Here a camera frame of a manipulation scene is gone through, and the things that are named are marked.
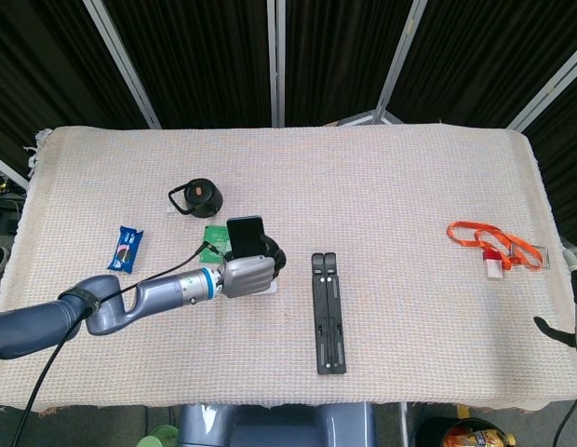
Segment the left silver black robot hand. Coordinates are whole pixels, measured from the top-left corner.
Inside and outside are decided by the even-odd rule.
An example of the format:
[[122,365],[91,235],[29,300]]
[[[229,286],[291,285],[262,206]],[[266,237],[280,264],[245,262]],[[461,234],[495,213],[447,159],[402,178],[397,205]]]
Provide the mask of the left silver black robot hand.
[[217,285],[227,298],[238,298],[267,291],[286,266],[286,254],[267,235],[261,235],[264,254],[236,257],[231,251],[222,257]]

